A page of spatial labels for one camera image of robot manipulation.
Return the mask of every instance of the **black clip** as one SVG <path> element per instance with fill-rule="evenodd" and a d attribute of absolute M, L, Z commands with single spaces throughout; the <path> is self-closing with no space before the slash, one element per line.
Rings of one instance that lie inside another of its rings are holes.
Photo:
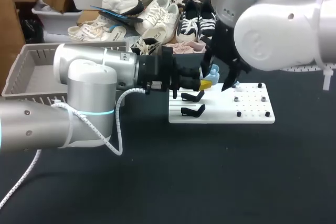
<path fill-rule="evenodd" d="M 190 102 L 199 102 L 202 99 L 203 96 L 204 96 L 204 90 L 199 92 L 197 96 L 194 96 L 194 95 L 188 94 L 188 93 L 182 93 L 181 94 L 182 101 L 186 100 L 186 101 L 190 101 Z"/>
<path fill-rule="evenodd" d="M 187 115 L 187 116 L 192 116 L 194 118 L 200 117 L 204 111 L 205 111 L 205 104 L 200 106 L 198 110 L 191 110 L 189 108 L 181 108 L 182 116 Z"/>

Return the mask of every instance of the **white pegboard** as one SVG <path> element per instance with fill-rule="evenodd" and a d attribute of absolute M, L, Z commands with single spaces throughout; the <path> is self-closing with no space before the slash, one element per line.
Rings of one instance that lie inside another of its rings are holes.
<path fill-rule="evenodd" d="M 198 92 L 180 89 L 177 98 L 173 99 L 173 92 L 169 97 L 170 123 L 274 123 L 275 116 L 264 83 L 258 88 L 258 83 L 240 83 L 236 88 L 222 92 L 222 83 L 205 90 L 205 94 L 198 103 L 182 101 L 181 93 L 197 95 Z M 182 116 L 181 108 L 198 110 L 205 104 L 205 111 L 199 118 Z"/>

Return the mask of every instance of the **white coiled cable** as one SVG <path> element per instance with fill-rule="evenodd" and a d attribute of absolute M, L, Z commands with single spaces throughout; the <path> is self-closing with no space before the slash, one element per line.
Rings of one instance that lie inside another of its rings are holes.
<path fill-rule="evenodd" d="M 83 121 L 83 123 L 85 123 L 87 126 L 90 127 L 90 129 L 92 129 L 96 135 L 104 141 L 105 145 L 111 150 L 113 151 L 113 153 L 115 153 L 116 155 L 120 156 L 123 152 L 123 148 L 122 148 L 122 137 L 121 137 L 121 127 L 120 127 L 120 105 L 122 100 L 126 97 L 126 95 L 130 94 L 130 93 L 142 93 L 145 94 L 146 91 L 144 89 L 139 89 L 139 88 L 134 88 L 134 89 L 129 89 L 127 91 L 125 91 L 124 93 L 121 94 L 121 96 L 119 97 L 117 104 L 116 104 L 116 117 L 115 117 L 115 122 L 117 124 L 117 133 L 118 133 L 118 143 L 119 143 L 119 150 L 117 150 L 116 148 L 113 147 L 112 144 L 110 144 L 110 142 L 108 141 L 108 139 L 106 137 L 104 137 L 98 130 L 97 128 L 86 118 L 85 115 L 81 114 L 78 110 L 75 110 L 74 108 L 70 107 L 67 103 L 63 103 L 63 102 L 58 102 L 58 103 L 54 103 L 52 105 L 52 107 L 58 107 L 58 108 L 63 108 L 66 109 L 68 111 L 71 111 L 75 116 L 77 116 L 79 119 L 81 119 Z M 30 166 L 28 167 L 28 169 L 25 171 L 25 173 L 22 175 L 22 177 L 19 179 L 19 181 L 15 184 L 15 186 L 8 192 L 8 194 L 5 196 L 5 198 L 0 202 L 0 210 L 2 209 L 2 207 L 6 204 L 6 202 L 9 200 L 9 198 L 12 196 L 12 194 L 16 191 L 16 189 L 22 184 L 22 182 L 26 179 L 26 177 L 29 175 L 29 173 L 33 170 L 34 166 L 36 165 L 39 157 L 41 154 L 41 150 L 38 150 L 35 154 L 35 157 L 33 159 L 33 161 L 31 162 Z"/>
<path fill-rule="evenodd" d="M 3 200 L 0 202 L 0 210 L 2 207 L 6 204 L 6 202 L 9 200 L 9 198 L 12 196 L 12 194 L 16 191 L 17 188 L 22 184 L 22 182 L 26 179 L 26 177 L 29 175 L 29 173 L 33 170 L 34 166 L 36 165 L 36 162 L 40 158 L 41 150 L 37 150 L 35 157 L 33 161 L 31 162 L 28 169 L 23 173 L 22 177 L 16 182 L 15 186 L 12 187 L 12 189 L 8 192 L 8 194 L 3 198 Z"/>
<path fill-rule="evenodd" d="M 326 63 L 327 69 L 336 69 L 335 63 Z M 282 71 L 286 72 L 314 72 L 314 71 L 322 71 L 322 69 L 317 65 L 308 65 L 308 66 L 299 66 L 299 67 L 290 67 L 283 68 Z"/>

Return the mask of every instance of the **white sneaker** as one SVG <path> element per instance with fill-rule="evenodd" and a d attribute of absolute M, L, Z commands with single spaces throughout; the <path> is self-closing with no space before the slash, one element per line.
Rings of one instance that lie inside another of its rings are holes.
<path fill-rule="evenodd" d="M 73 42 L 116 41 L 124 38 L 126 29 L 118 26 L 112 33 L 109 33 L 106 27 L 83 24 L 81 27 L 69 27 L 68 34 Z"/>
<path fill-rule="evenodd" d="M 124 16 L 135 16 L 143 11 L 143 4 L 139 0 L 103 0 L 102 8 Z"/>
<path fill-rule="evenodd" d="M 157 21 L 157 26 L 164 26 L 166 28 L 166 38 L 163 40 L 163 44 L 171 41 L 175 36 L 175 29 L 178 24 L 178 17 L 180 15 L 179 7 L 176 4 L 171 4 L 167 10 L 161 9 L 160 19 Z"/>
<path fill-rule="evenodd" d="M 95 20 L 92 21 L 85 21 L 83 24 L 87 24 L 89 26 L 103 26 L 106 28 L 110 28 L 111 26 L 115 25 L 116 23 L 114 21 L 111 21 L 108 18 L 105 18 L 102 15 L 98 15 L 98 17 Z"/>
<path fill-rule="evenodd" d="M 132 52 L 137 55 L 150 55 L 158 48 L 166 38 L 164 26 L 148 29 L 140 39 L 131 46 Z"/>
<path fill-rule="evenodd" d="M 169 7 L 170 0 L 153 0 L 149 6 L 138 16 L 143 19 L 141 23 L 135 23 L 136 31 L 142 35 L 150 28 L 153 28 L 160 18 L 160 9 L 167 9 Z"/>

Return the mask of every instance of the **light blue object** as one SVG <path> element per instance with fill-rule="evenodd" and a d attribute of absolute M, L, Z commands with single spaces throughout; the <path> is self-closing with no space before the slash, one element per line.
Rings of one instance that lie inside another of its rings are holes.
<path fill-rule="evenodd" d="M 219 66 L 213 64 L 210 73 L 205 78 L 203 78 L 203 73 L 201 73 L 200 80 L 211 81 L 212 85 L 216 85 L 219 81 Z"/>
<path fill-rule="evenodd" d="M 114 110 L 107 111 L 107 112 L 86 112 L 86 111 L 79 111 L 79 113 L 83 115 L 109 115 L 112 114 Z"/>
<path fill-rule="evenodd" d="M 110 27 L 110 31 L 112 31 L 113 28 L 117 27 L 117 26 L 121 26 L 120 24 L 115 24 L 113 26 Z"/>

